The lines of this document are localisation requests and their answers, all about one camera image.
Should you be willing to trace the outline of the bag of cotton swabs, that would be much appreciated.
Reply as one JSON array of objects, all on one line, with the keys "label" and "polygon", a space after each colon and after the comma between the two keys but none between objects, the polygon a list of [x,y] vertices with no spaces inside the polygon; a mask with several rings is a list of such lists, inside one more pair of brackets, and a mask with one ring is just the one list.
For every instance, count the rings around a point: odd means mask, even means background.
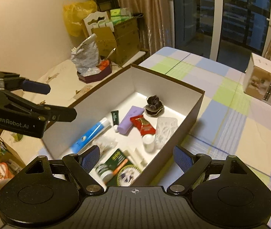
[{"label": "bag of cotton swabs", "polygon": [[95,138],[92,142],[92,146],[96,145],[100,149],[100,157],[102,158],[105,154],[107,154],[110,150],[117,146],[118,142],[115,138],[111,138],[109,136],[99,136]]}]

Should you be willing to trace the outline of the green blister card package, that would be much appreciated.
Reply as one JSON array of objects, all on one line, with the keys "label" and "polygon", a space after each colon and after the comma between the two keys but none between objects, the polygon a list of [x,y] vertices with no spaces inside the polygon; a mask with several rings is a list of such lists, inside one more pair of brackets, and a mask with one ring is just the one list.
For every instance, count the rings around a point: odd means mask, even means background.
[{"label": "green blister card package", "polygon": [[119,148],[95,170],[107,187],[129,187],[141,175],[141,170]]}]

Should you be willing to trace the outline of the blue toothpaste tube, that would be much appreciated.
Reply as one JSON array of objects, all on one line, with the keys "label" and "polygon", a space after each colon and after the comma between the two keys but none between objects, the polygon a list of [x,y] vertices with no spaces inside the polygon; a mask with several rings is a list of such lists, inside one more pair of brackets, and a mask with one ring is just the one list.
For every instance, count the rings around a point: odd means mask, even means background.
[{"label": "blue toothpaste tube", "polygon": [[70,147],[73,154],[77,154],[82,148],[89,144],[95,137],[102,133],[111,125],[110,121],[104,117],[102,120],[88,129],[75,143]]}]

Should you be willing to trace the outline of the clear box of floss picks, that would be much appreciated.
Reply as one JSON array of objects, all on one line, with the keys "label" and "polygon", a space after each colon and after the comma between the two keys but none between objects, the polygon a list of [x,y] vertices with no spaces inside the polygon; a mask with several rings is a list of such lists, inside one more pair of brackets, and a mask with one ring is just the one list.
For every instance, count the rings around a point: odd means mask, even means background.
[{"label": "clear box of floss picks", "polygon": [[159,117],[155,133],[155,148],[162,149],[178,128],[178,120],[173,117]]}]

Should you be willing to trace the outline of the cream plastic hair claw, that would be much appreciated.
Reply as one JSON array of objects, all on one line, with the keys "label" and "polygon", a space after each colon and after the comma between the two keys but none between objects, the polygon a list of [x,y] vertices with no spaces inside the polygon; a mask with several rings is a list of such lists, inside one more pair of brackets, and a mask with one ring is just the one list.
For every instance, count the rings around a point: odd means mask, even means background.
[{"label": "cream plastic hair claw", "polygon": [[137,149],[134,151],[126,149],[123,153],[139,169],[143,170],[146,168],[147,161]]}]

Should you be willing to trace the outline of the red snack packet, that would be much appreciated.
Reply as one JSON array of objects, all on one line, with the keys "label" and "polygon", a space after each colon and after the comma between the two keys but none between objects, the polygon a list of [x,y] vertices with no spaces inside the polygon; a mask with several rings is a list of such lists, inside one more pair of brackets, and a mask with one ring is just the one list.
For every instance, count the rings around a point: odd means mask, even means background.
[{"label": "red snack packet", "polygon": [[131,117],[130,121],[139,130],[141,136],[147,134],[154,135],[156,133],[156,129],[151,125],[148,120],[144,118],[142,114]]}]

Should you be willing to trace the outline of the purple cleanser tube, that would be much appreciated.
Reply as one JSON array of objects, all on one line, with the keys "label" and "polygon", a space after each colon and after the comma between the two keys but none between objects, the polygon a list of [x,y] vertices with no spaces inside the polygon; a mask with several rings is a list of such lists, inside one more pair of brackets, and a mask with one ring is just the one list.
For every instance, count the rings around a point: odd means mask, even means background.
[{"label": "purple cleanser tube", "polygon": [[132,126],[132,123],[130,121],[131,117],[141,115],[144,113],[143,108],[139,108],[137,106],[132,106],[130,110],[127,112],[127,114],[124,116],[123,120],[120,122],[118,126],[118,132],[122,135],[126,135],[129,129]]}]

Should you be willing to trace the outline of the small black cream tube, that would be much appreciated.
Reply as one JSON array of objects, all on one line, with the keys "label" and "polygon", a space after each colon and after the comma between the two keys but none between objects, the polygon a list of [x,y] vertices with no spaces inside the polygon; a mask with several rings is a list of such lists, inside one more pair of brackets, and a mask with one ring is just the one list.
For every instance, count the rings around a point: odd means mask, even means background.
[{"label": "small black cream tube", "polygon": [[118,126],[119,126],[119,111],[115,110],[115,111],[111,111],[111,115],[112,115],[112,122],[113,122],[113,129],[115,132],[118,132]]}]

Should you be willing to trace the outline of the white pill bottle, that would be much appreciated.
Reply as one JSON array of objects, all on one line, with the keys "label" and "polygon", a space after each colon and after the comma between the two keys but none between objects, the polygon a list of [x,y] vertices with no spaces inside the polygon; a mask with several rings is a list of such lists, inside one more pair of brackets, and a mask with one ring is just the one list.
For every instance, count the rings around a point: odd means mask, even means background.
[{"label": "white pill bottle", "polygon": [[154,151],[154,141],[155,141],[155,137],[152,134],[146,134],[142,137],[144,150],[147,153],[151,153]]}]

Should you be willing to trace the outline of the checked tablecloth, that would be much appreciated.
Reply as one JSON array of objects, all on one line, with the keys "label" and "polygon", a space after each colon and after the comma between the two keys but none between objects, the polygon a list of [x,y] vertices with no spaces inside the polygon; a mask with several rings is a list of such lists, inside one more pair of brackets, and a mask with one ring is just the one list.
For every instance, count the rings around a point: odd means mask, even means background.
[{"label": "checked tablecloth", "polygon": [[223,64],[165,47],[141,65],[127,65],[73,99],[76,120],[54,123],[42,140],[49,154],[60,158],[111,111],[118,110],[123,118],[132,106],[144,107],[147,97],[158,95],[165,106],[163,115],[178,119],[178,129],[163,149],[145,152],[135,128],[126,136],[106,131],[120,149],[137,149],[146,159],[136,186],[168,187],[180,177],[172,151],[181,144],[216,159],[236,155],[271,189],[271,106],[245,94],[243,79],[242,72]]}]

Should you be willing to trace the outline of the crumpled silver plastic bag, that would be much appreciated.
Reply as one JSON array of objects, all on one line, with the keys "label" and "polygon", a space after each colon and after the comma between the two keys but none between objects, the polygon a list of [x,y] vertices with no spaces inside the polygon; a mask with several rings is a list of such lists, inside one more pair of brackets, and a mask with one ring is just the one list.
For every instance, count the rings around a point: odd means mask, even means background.
[{"label": "crumpled silver plastic bag", "polygon": [[71,52],[71,61],[80,74],[84,74],[89,68],[96,67],[100,63],[96,38],[96,34],[92,34]]}]

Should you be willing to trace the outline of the dark red octagonal tray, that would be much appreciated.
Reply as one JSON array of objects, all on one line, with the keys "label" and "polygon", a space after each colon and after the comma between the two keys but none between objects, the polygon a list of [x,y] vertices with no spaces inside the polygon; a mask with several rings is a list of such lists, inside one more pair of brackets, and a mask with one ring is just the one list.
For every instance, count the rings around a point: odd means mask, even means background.
[{"label": "dark red octagonal tray", "polygon": [[89,84],[103,80],[112,73],[112,63],[110,60],[103,60],[99,65],[89,68],[84,74],[77,72],[80,81]]}]

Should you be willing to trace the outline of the yellow plastic bag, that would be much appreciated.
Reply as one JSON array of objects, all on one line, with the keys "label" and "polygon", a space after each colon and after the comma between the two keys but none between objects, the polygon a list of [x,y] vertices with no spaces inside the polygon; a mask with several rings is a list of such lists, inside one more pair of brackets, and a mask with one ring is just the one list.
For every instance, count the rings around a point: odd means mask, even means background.
[{"label": "yellow plastic bag", "polygon": [[79,37],[82,32],[83,19],[96,12],[97,4],[93,0],[78,2],[63,6],[63,21],[67,32],[73,37]]}]

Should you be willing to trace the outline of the stacked cardboard boxes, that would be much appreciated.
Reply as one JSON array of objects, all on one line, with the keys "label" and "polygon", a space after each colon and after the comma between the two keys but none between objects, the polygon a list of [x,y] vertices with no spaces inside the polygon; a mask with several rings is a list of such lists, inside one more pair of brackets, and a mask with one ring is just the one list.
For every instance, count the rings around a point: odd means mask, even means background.
[{"label": "stacked cardboard boxes", "polygon": [[138,18],[119,16],[108,18],[106,12],[89,14],[83,23],[89,35],[96,35],[99,54],[122,66],[141,51]]}]

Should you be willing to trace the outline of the white product carton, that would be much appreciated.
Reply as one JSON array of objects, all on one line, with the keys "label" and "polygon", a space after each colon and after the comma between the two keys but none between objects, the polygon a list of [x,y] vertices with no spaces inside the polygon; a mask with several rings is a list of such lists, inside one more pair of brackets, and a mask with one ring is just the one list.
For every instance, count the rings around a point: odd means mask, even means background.
[{"label": "white product carton", "polygon": [[252,53],[242,86],[246,94],[271,106],[271,61]]}]

